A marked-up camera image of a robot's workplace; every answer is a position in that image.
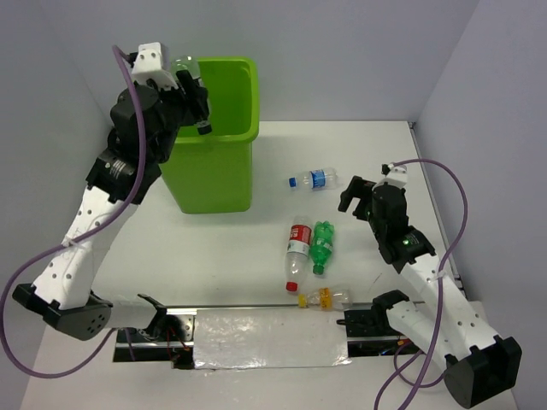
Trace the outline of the clear bottle black cap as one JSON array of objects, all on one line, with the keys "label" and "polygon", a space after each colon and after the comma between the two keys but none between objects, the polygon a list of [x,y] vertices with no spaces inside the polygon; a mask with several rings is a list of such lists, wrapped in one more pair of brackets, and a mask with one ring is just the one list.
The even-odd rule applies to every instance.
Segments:
[{"label": "clear bottle black cap", "polygon": [[177,57],[171,61],[171,71],[185,94],[198,134],[211,133],[209,92],[202,80],[197,59],[191,56]]}]

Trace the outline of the green plastic bottle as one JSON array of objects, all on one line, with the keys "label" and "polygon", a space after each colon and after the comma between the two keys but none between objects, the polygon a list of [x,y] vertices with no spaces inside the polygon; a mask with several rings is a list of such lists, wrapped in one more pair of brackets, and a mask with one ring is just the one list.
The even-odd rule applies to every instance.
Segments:
[{"label": "green plastic bottle", "polygon": [[334,225],[329,221],[317,222],[314,227],[309,256],[313,262],[312,272],[322,276],[333,252]]}]

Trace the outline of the clear bottle red label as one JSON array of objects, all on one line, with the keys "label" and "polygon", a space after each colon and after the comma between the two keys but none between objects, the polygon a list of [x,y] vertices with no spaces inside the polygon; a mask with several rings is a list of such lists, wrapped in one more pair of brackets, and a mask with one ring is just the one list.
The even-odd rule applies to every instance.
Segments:
[{"label": "clear bottle red label", "polygon": [[312,236],[311,219],[297,216],[291,224],[285,253],[285,289],[289,293],[296,294],[306,278]]}]

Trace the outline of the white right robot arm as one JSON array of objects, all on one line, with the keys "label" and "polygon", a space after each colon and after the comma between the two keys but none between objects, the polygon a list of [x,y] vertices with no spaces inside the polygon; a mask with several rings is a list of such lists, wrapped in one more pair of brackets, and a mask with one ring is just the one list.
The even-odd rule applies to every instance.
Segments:
[{"label": "white right robot arm", "polygon": [[359,176],[340,195],[344,212],[353,199],[354,216],[368,222],[386,264],[392,266],[430,311],[423,314],[400,290],[373,299],[372,325],[381,334],[397,331],[426,354],[442,372],[452,398],[466,409],[512,389],[522,349],[501,337],[462,294],[425,235],[409,223],[405,174],[380,182]]}]

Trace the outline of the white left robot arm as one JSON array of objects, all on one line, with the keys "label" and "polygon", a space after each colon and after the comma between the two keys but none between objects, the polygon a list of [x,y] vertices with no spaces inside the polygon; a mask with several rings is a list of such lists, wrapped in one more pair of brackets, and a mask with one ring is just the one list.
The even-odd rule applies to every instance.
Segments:
[{"label": "white left robot arm", "polygon": [[202,80],[181,74],[180,84],[168,90],[149,79],[135,91],[144,117],[145,155],[140,164],[137,114],[130,92],[124,90],[110,110],[113,127],[106,149],[88,176],[82,201],[60,250],[30,284],[19,284],[12,294],[24,308],[45,323],[81,341],[106,328],[135,328],[150,341],[168,328],[168,310],[145,294],[136,300],[106,300],[91,287],[106,254],[122,226],[161,176],[178,131],[195,126],[200,134],[207,124],[209,93]]}]

